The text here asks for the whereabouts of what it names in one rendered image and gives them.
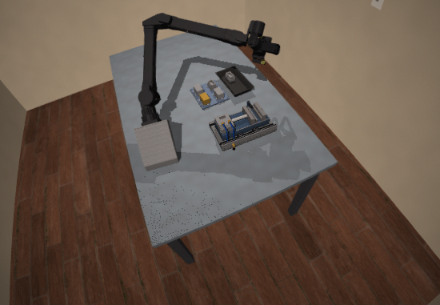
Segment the yellow brass block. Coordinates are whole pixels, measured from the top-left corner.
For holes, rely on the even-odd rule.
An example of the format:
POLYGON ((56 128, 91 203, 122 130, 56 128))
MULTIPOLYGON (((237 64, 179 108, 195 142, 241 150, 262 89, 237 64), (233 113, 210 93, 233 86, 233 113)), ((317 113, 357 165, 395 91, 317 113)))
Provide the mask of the yellow brass block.
POLYGON ((204 105, 210 103, 210 98, 209 98, 209 96, 206 94, 206 92, 200 94, 199 96, 200 96, 200 99, 201 99, 201 101, 202 101, 202 103, 203 103, 204 105))

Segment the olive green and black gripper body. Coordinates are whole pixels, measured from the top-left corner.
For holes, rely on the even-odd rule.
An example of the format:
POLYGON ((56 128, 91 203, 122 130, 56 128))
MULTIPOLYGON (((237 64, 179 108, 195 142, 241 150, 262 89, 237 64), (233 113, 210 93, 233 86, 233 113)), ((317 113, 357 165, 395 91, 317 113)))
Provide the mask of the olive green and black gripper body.
MULTIPOLYGON (((272 37, 263 36, 262 39, 266 39, 267 42, 271 42, 272 37)), ((253 57, 252 62, 256 62, 256 63, 261 63, 261 59, 263 59, 263 60, 265 59, 264 55, 260 55, 260 54, 256 53, 255 50, 253 51, 252 57, 253 57), (260 59, 258 59, 258 58, 260 58, 260 59)))

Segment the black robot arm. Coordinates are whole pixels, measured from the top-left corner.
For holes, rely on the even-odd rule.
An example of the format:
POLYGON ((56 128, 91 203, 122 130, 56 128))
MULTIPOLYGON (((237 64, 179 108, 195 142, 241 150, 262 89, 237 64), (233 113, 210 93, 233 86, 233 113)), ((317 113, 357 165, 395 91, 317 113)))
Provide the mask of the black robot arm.
POLYGON ((250 48, 255 50, 256 53, 264 56, 266 55, 266 52, 275 55, 278 55, 280 52, 279 44, 267 42, 265 39, 258 38, 262 37, 265 28, 265 23, 261 21, 252 20, 247 34, 244 34, 239 30, 224 29, 200 22, 193 22, 164 13, 156 14, 155 16, 142 21, 142 26, 144 26, 143 82, 142 90, 138 94, 138 101, 142 108, 142 126, 161 121, 161 119, 157 119, 159 118, 159 115, 155 108, 155 105, 161 100, 160 94, 157 92, 156 83, 156 47, 158 30, 180 30, 186 33, 216 39, 233 46, 246 46, 247 44, 250 48), (153 24, 161 25, 153 26, 153 24), (249 34, 250 36, 247 37, 249 34), (152 104, 154 105, 151 106, 152 104))

